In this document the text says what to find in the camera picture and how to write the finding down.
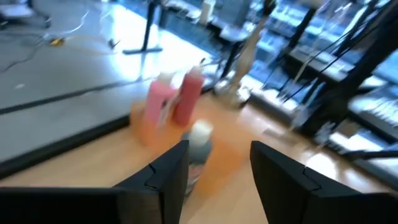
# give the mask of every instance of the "wire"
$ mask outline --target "wire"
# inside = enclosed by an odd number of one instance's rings
[[[326,29],[325,29],[326,25],[335,17],[333,15],[335,4],[337,4],[337,3],[336,2],[334,2],[334,4],[332,3],[331,7],[329,8],[329,11],[327,12],[328,19],[322,24],[321,32],[320,32],[319,36],[321,36],[326,31]],[[342,17],[339,17],[337,24],[339,24],[341,21],[342,21]],[[317,38],[314,41],[314,43],[312,45],[313,50],[311,51],[311,53],[308,54],[307,59],[305,60],[305,63],[301,66],[297,75],[294,77],[293,82],[286,88],[286,90],[282,90],[283,94],[282,94],[281,98],[286,97],[288,92],[290,92],[294,88],[294,85],[298,82],[299,78],[303,75],[304,70],[307,68],[308,64],[311,62],[312,52],[314,52],[315,49],[318,47],[319,42],[320,42],[320,38]]]
[[[11,62],[5,68],[1,69],[0,73],[1,74],[6,73],[6,72],[8,72],[8,70],[10,70],[12,67],[14,67],[16,65],[19,65],[19,64],[22,64],[22,63],[32,60],[36,56],[37,52],[44,46],[44,44],[42,44],[42,43],[43,43],[43,38],[40,37],[39,41],[37,43],[35,43],[34,48],[31,51],[31,53],[26,58],[24,58],[22,60],[16,60],[14,62]]]
[[[335,44],[337,44],[339,41],[341,41],[343,38],[345,38],[350,32],[351,32],[351,30],[347,31],[345,34],[343,34],[341,37],[339,37],[339,38],[338,38],[337,40],[335,40],[333,43],[331,43],[330,45],[328,45],[327,47],[325,47],[323,50],[320,50],[319,53],[317,53],[317,54],[316,54],[313,58],[311,58],[307,63],[310,63],[310,62],[312,62],[313,60],[315,60],[317,56],[319,56],[320,54],[322,54],[323,52],[325,52],[326,50],[328,50],[330,47],[332,47],[332,46],[334,46]],[[310,57],[311,54],[312,54],[314,51],[316,51],[316,50],[315,50],[315,49],[312,50],[308,56]],[[272,69],[272,71],[271,71],[271,73],[269,74],[269,76],[267,77],[267,79],[265,80],[265,82],[264,82],[262,88],[266,87],[266,85],[268,84],[269,79],[271,78],[272,74],[275,72],[275,70],[276,70],[278,64],[279,64],[280,61],[283,59],[283,57],[284,57],[284,56],[281,56],[281,57],[279,57],[279,58],[276,58],[276,65],[275,65],[275,67]]]
[[[365,39],[368,35],[370,35],[372,32],[374,32],[376,29],[378,29],[379,27],[373,27],[372,29],[370,29],[367,33],[365,33],[364,35],[362,35],[360,38],[358,38],[351,46],[349,46],[344,52],[341,53],[341,55],[337,58],[335,58],[331,63],[329,63],[324,69],[322,69],[320,71],[320,73],[324,72],[326,69],[330,68],[337,60],[339,60],[344,54],[346,54],[347,52],[349,52],[353,47],[355,47],[357,44],[359,44],[363,39]],[[336,94],[329,96],[329,98],[333,98],[335,97]],[[314,100],[314,102],[312,103],[313,105],[319,103],[321,100],[323,100],[324,98],[318,98],[317,100]]]

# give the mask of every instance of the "keyboard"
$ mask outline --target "keyboard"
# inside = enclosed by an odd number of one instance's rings
[[[398,142],[398,95],[387,94],[392,93],[389,89],[393,88],[396,87],[387,87],[382,91],[376,90],[364,95],[363,97],[373,100],[361,108],[358,116],[365,123],[378,129],[389,141]]]

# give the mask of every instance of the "red bottle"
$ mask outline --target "red bottle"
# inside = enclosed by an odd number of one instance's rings
[[[185,75],[180,90],[180,100],[175,106],[172,117],[178,125],[188,125],[204,81],[200,67],[193,67]]]

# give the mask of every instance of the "pink bottle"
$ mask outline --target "pink bottle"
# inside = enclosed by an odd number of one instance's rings
[[[177,124],[181,126],[188,125],[204,81],[200,67],[193,67],[185,75],[180,90],[180,100],[175,106],[172,117]]]
[[[170,87],[173,74],[161,73],[158,79],[150,84],[144,121],[156,126],[165,123],[170,105],[177,96],[177,90]]]

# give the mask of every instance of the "desk surface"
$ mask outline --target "desk surface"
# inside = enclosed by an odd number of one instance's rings
[[[312,169],[361,192],[388,192],[387,187],[351,167],[327,151],[293,134],[251,105],[240,111],[226,110],[211,95],[197,104],[193,119],[205,118],[215,125],[215,147],[197,188],[186,202],[181,223],[265,223],[265,215],[252,179],[250,142],[260,140]],[[275,136],[264,134],[272,130]],[[217,156],[216,151],[223,152]],[[226,170],[232,154],[239,166]],[[0,181],[0,186],[111,187],[147,165],[159,155],[144,147],[131,128],[121,129],[75,150]]]

